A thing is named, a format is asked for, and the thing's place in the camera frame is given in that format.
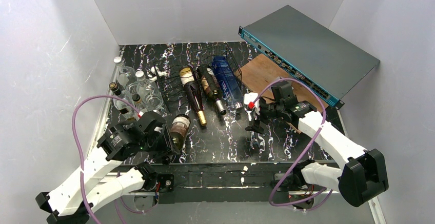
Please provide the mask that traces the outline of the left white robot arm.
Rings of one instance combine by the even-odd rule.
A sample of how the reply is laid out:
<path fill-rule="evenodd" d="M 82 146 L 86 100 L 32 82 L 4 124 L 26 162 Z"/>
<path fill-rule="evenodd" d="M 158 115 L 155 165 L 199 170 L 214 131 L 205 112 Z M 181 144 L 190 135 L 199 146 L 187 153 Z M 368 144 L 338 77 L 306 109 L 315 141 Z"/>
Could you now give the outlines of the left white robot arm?
<path fill-rule="evenodd" d="M 101 180 L 127 158 L 148 152 L 151 159 L 169 164 L 180 150 L 170 136 L 165 119 L 148 111 L 138 120 L 126 120 L 106 130 L 94 149 L 60 186 L 41 192 L 35 198 L 40 209 L 49 213 L 47 223 L 86 223 L 90 214 L 82 194 L 93 212 L 115 199 L 137 190 L 163 187 L 164 180 L 147 162 L 104 184 Z"/>

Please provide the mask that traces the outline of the clear bottle brown neck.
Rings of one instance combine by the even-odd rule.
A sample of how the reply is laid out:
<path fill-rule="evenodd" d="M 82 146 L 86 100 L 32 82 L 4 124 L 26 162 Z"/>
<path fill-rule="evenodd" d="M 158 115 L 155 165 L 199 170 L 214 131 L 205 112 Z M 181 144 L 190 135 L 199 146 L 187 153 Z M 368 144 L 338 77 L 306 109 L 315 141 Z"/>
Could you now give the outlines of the clear bottle brown neck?
<path fill-rule="evenodd" d="M 132 100 L 134 102 L 135 107 L 139 109 L 141 112 L 146 113 L 149 111 L 148 106 L 146 105 L 146 103 L 143 101 L 143 99 L 139 94 L 134 94 L 132 96 Z"/>

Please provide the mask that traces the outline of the dark wine bottle silver cap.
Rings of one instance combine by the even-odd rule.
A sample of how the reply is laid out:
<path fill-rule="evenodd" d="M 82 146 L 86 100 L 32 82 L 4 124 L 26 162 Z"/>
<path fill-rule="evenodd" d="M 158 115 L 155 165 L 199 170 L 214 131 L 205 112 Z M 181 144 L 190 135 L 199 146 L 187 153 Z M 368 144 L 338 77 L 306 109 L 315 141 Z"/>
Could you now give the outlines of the dark wine bottle silver cap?
<path fill-rule="evenodd" d="M 191 124 L 190 117 L 186 114 L 177 115 L 170 128 L 171 140 L 175 147 L 181 151 L 185 143 Z"/>

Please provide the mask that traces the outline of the clear bottle dark label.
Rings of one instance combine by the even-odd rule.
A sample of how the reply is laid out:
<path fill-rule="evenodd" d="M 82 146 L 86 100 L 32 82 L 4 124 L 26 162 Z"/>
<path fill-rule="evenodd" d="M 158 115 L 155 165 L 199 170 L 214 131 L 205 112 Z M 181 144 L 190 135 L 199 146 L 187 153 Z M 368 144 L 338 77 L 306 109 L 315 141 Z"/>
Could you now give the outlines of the clear bottle dark label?
<path fill-rule="evenodd" d="M 147 110 L 163 109 L 164 101 L 157 84 L 147 79 L 142 70 L 136 71 L 135 76 L 137 79 L 137 94 L 140 95 Z"/>

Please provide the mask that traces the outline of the clear bottle gold label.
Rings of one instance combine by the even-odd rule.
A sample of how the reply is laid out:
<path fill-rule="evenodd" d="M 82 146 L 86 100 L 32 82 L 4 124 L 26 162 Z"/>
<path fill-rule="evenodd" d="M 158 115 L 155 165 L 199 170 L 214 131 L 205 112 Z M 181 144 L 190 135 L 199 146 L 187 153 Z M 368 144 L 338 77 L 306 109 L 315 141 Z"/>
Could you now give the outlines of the clear bottle gold label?
<path fill-rule="evenodd" d="M 124 100 L 127 101 L 129 104 L 134 105 L 132 97 L 128 91 L 125 91 L 119 87 L 119 85 L 115 82 L 111 82 L 109 84 L 109 89 L 112 91 L 112 93 Z M 135 111 L 133 108 L 131 108 L 126 103 L 122 102 L 121 100 L 114 99 L 113 104 L 116 107 L 116 109 L 120 112 L 120 114 L 126 119 L 126 120 L 135 120 Z"/>

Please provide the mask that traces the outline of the dark wine bottle gold cap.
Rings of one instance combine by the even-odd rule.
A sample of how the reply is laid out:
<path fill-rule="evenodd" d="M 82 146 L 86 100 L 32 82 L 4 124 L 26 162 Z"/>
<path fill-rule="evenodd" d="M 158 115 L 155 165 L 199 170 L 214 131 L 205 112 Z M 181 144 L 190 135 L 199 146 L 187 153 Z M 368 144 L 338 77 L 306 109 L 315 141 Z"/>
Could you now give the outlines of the dark wine bottle gold cap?
<path fill-rule="evenodd" d="M 186 96 L 193 111 L 197 114 L 201 126 L 207 125 L 207 119 L 204 113 L 202 95 L 199 81 L 196 79 L 191 67 L 184 67 L 179 72 L 180 80 L 186 91 Z"/>

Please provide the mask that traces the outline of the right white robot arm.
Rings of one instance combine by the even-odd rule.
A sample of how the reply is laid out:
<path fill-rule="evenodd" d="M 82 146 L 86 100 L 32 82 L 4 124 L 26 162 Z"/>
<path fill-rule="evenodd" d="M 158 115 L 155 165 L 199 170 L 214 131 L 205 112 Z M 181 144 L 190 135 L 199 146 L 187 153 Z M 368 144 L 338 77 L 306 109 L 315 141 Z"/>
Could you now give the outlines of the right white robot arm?
<path fill-rule="evenodd" d="M 268 103 L 262 93 L 244 94 L 243 101 L 249 117 L 247 131 L 264 134 L 262 122 L 282 118 L 294 129 L 310 137 L 310 141 L 295 162 L 275 183 L 269 195 L 273 197 L 280 186 L 290 182 L 291 187 L 317 185 L 322 191 L 337 191 L 352 206 L 359 207 L 389 188 L 384 155 L 377 149 L 367 150 L 356 144 L 326 121 L 326 111 L 319 112 L 308 101 L 298 101 L 292 89 L 293 78 L 281 78 L 266 88 L 273 92 L 273 102 Z M 302 161 L 313 143 L 323 148 L 337 163 L 337 167 L 322 165 L 314 160 Z"/>

